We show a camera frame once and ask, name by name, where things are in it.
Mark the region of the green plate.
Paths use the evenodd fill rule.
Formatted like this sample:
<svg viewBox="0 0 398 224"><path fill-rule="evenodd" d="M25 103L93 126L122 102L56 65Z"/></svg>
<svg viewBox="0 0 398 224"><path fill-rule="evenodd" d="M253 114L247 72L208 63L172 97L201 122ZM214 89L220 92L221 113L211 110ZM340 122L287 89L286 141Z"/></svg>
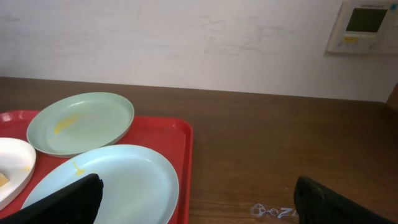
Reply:
<svg viewBox="0 0 398 224"><path fill-rule="evenodd" d="M28 142L44 154L71 158L117 143L129 131L134 106L115 93L70 96L40 111L30 122Z"/></svg>

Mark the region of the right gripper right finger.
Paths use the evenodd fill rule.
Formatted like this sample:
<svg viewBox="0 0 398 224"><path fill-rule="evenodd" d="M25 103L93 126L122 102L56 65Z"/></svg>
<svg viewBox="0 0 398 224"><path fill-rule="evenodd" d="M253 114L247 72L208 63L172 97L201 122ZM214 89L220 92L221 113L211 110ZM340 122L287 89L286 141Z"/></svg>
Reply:
<svg viewBox="0 0 398 224"><path fill-rule="evenodd" d="M394 224L306 176L297 180L294 204L299 224Z"/></svg>

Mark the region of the white plate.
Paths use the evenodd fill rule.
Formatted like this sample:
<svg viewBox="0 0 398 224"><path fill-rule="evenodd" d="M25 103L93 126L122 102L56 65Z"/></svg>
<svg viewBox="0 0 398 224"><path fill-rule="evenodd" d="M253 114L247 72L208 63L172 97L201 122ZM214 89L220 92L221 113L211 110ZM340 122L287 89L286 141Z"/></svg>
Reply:
<svg viewBox="0 0 398 224"><path fill-rule="evenodd" d="M6 208L29 183L35 169L36 151L26 141L1 138L1 210Z"/></svg>

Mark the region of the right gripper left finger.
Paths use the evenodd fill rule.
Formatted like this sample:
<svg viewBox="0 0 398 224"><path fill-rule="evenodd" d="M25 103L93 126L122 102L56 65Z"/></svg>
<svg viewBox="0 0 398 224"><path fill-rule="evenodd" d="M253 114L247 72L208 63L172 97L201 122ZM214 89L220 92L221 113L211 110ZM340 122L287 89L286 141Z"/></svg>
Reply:
<svg viewBox="0 0 398 224"><path fill-rule="evenodd" d="M1 224L93 224L103 198L103 181L90 174L1 219Z"/></svg>

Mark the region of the light blue plate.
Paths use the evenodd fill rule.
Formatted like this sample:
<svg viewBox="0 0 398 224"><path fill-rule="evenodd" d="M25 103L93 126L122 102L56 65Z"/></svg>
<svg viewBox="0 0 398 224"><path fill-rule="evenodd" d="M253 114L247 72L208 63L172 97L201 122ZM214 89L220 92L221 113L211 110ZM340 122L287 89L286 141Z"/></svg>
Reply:
<svg viewBox="0 0 398 224"><path fill-rule="evenodd" d="M59 165L35 186L23 207L89 174L97 174L104 184L96 223L168 223L177 206L173 165L152 149L122 144L84 152Z"/></svg>

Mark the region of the green and yellow sponge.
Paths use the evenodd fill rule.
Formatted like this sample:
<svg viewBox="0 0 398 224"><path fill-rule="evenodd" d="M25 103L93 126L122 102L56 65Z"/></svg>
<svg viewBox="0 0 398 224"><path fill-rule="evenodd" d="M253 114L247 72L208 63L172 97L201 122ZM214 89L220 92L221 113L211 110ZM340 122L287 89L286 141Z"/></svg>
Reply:
<svg viewBox="0 0 398 224"><path fill-rule="evenodd" d="M8 182L9 179L3 173L0 173L0 187L6 185Z"/></svg>

